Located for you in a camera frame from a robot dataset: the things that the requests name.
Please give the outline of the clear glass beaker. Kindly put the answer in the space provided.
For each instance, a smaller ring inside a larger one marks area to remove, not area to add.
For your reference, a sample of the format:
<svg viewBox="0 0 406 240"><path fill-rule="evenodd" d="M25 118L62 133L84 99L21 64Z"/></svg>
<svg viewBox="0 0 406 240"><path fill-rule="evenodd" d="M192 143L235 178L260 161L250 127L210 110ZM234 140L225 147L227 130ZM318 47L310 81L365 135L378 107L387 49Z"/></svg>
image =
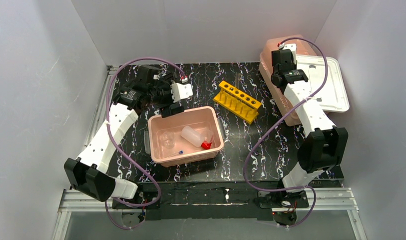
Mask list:
<svg viewBox="0 0 406 240"><path fill-rule="evenodd" d="M163 132L160 136L160 141L165 148L167 149L174 148L175 146L174 133L171 131Z"/></svg>

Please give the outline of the white plastic bottle red cap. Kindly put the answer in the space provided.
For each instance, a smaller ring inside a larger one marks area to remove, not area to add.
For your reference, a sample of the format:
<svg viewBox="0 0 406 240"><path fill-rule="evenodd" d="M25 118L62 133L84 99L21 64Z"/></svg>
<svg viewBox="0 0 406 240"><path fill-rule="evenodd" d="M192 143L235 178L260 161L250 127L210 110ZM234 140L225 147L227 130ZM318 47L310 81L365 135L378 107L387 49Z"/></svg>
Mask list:
<svg viewBox="0 0 406 240"><path fill-rule="evenodd" d="M201 147L205 150L211 148L212 143L203 142L201 132L198 132L188 125L182 129L181 136L195 147Z"/></svg>

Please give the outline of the pink plastic bin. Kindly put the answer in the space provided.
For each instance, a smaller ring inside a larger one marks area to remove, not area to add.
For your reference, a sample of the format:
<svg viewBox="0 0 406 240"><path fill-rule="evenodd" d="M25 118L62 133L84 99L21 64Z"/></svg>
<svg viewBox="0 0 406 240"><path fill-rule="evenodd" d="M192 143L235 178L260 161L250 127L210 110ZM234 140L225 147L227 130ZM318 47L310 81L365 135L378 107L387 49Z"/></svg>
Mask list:
<svg viewBox="0 0 406 240"><path fill-rule="evenodd" d="M202 132L211 130L214 139L210 149L195 147L181 136L181 131L185 126ZM152 116L148 120L149 147L153 162L163 167L187 164L191 162L211 159L216 157L224 147L224 140L220 130L215 111L210 106L187 109L174 116L162 118L161 115ZM165 148L160 141L163 132L173 132L175 146L172 149ZM167 157L171 154L183 151L182 155Z"/></svg>

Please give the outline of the blue capped small vials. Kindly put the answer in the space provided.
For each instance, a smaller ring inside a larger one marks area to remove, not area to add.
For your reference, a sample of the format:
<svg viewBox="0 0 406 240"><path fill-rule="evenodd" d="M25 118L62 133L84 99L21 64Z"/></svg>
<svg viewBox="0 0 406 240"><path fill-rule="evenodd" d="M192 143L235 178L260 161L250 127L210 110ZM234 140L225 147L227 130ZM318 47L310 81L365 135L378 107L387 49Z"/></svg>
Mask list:
<svg viewBox="0 0 406 240"><path fill-rule="evenodd" d="M174 153L174 154L171 154L171 155L169 155L169 156L167 156L167 157L168 157L168 158L171 158L171 157L179 156L179 155L182 155L182 154L183 154L183 151L180 150L180 151L178 151L178 152L176 152L176 153Z"/></svg>

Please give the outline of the clear plastic funnel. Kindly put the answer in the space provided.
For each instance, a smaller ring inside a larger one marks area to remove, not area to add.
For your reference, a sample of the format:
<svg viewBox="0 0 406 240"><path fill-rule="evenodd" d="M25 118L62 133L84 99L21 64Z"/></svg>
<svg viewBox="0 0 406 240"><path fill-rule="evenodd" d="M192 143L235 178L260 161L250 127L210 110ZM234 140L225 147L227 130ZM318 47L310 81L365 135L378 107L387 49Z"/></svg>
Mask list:
<svg viewBox="0 0 406 240"><path fill-rule="evenodd" d="M214 133L211 130L209 130L209 129L203 130L201 135L203 137L203 142L206 142L206 143L213 142Z"/></svg>

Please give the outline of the clear glass test tube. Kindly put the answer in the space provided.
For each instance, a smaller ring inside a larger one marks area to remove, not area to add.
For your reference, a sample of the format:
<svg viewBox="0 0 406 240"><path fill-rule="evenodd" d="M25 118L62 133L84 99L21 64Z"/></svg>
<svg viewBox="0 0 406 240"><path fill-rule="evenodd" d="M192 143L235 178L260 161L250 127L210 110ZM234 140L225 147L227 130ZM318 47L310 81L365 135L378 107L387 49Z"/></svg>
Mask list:
<svg viewBox="0 0 406 240"><path fill-rule="evenodd" d="M240 81L240 73L237 72L235 73L235 79L234 79L234 87L239 88L239 81Z"/></svg>

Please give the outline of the white box lid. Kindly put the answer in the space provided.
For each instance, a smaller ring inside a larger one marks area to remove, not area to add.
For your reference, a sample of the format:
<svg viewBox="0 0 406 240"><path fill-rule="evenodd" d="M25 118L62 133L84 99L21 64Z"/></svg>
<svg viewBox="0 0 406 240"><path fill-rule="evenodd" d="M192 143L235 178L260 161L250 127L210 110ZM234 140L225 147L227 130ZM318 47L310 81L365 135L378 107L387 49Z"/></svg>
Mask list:
<svg viewBox="0 0 406 240"><path fill-rule="evenodd" d="M321 56L296 55L297 68L305 72L310 84L310 91L315 91L323 83L325 64ZM349 110L349 100L339 63L327 57L328 77L324 87L315 95L319 105L326 112L344 113Z"/></svg>

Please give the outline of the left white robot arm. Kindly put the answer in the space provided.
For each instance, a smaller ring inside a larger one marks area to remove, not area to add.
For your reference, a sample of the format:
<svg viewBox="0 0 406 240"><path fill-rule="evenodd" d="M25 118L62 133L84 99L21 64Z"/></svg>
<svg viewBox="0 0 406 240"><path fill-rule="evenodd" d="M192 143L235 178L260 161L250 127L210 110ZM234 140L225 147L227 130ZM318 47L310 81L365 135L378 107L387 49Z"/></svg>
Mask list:
<svg viewBox="0 0 406 240"><path fill-rule="evenodd" d="M165 118L182 113L181 100L192 95L187 76L162 74L159 68L150 65L139 66L134 78L114 91L109 100L109 118L90 143L78 157L68 158L64 163L71 187L100 202L109 198L133 199L138 191L136 183L107 174L120 141L149 105L159 107Z"/></svg>

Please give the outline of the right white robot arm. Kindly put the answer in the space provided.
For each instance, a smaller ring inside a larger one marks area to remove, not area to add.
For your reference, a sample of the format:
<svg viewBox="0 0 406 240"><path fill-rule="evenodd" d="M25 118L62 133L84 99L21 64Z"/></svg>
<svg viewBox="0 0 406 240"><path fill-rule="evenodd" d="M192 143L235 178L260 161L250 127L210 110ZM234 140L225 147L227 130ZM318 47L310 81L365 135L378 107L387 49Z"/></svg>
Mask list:
<svg viewBox="0 0 406 240"><path fill-rule="evenodd" d="M303 70L297 69L295 54L290 49L274 50L271 82L295 107L305 131L305 139L298 149L298 162L282 178L284 196L303 191L315 177L339 165L342 161L348 132L326 116L310 92L310 84Z"/></svg>

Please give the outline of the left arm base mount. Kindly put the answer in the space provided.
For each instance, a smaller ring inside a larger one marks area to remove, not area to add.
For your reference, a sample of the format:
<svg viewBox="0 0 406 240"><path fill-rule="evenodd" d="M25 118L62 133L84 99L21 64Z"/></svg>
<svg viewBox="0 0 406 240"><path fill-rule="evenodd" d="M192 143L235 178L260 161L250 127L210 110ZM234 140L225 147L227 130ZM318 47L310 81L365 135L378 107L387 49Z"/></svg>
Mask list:
<svg viewBox="0 0 406 240"><path fill-rule="evenodd" d="M132 231L140 226L142 226L145 223L146 220L146 208L151 206L151 205L159 205L160 204L160 199L161 199L162 193L159 192L157 195L150 193L150 192L142 192L142 196L139 196L137 199L122 199L115 197L112 200L112 205L111 208L113 210L120 210L121 206L125 207L127 210L131 209L138 209L138 223L135 225L125 225L125 224L119 224L114 217L111 215L109 212L109 207L107 205L107 202L105 202L105 210L107 213L107 216L109 217L109 220L111 221L112 224L114 224L117 228L121 230L127 230L127 231Z"/></svg>

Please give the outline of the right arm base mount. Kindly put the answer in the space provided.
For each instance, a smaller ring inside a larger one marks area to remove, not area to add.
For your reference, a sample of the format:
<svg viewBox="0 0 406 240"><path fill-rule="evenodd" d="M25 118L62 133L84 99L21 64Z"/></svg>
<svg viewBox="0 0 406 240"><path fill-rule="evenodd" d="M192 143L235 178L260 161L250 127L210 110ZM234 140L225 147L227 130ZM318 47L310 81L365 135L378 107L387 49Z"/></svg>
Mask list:
<svg viewBox="0 0 406 240"><path fill-rule="evenodd" d="M256 203L261 209L279 209L273 211L274 221L280 226L290 227L297 222L297 209L309 208L304 190L296 192L258 191Z"/></svg>

